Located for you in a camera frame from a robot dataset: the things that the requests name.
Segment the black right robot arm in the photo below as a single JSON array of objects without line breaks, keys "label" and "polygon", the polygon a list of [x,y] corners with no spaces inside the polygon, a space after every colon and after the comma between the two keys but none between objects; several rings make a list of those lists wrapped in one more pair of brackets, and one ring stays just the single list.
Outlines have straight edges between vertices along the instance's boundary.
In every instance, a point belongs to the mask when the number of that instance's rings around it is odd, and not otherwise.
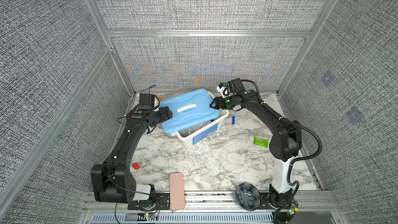
[{"label": "black right robot arm", "polygon": [[269,151],[275,158],[274,176],[269,186],[269,203],[273,208],[280,208],[294,198],[293,183],[290,181],[291,162],[302,147],[301,130],[293,124],[283,122],[284,117],[261,100],[257,92],[248,90],[228,97],[216,97],[210,108],[232,110],[240,106],[257,116],[271,131]]}]

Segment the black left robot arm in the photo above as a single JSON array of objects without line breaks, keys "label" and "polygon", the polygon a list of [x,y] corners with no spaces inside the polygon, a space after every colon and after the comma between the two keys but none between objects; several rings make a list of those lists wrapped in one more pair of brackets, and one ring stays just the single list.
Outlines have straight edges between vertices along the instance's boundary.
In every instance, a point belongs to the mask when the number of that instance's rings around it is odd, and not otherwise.
[{"label": "black left robot arm", "polygon": [[150,128],[172,119],[168,107],[157,110],[131,110],[124,119],[125,130],[115,147],[102,164],[91,169],[94,197],[97,202],[126,203],[129,209],[151,212],[161,208],[152,184],[138,184],[130,166],[141,137],[150,133]]}]

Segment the blue-capped test tube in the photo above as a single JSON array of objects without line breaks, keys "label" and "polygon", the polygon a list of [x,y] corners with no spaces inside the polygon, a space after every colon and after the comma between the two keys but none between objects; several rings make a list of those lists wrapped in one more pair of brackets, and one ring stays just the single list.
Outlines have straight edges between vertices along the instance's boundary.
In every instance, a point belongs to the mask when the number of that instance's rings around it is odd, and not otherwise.
[{"label": "blue-capped test tube", "polygon": [[227,128],[226,141],[233,141],[239,143],[247,143],[248,141],[247,129],[241,124],[241,120],[232,116],[231,124]]}]

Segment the white plastic storage bin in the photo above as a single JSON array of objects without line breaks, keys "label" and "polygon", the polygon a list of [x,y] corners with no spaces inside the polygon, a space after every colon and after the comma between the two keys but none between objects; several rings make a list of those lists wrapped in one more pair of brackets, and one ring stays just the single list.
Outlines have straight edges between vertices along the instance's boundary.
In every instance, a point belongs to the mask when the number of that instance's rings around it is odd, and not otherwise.
[{"label": "white plastic storage bin", "polygon": [[204,123],[198,124],[196,126],[177,131],[172,133],[172,136],[177,136],[184,147],[191,147],[196,143],[200,142],[202,139],[206,138],[209,134],[220,129],[224,119],[228,116],[229,112],[227,110],[219,110],[219,117]]}]

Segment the blue plastic bin lid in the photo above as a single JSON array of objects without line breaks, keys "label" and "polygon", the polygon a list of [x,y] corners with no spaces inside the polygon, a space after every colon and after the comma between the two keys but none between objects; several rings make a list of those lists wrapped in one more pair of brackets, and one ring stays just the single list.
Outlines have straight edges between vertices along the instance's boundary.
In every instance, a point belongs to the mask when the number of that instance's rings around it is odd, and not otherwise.
[{"label": "blue plastic bin lid", "polygon": [[163,132],[172,134],[219,117],[220,112],[210,107],[213,98],[205,89],[191,91],[160,103],[173,114],[170,120],[162,123]]}]

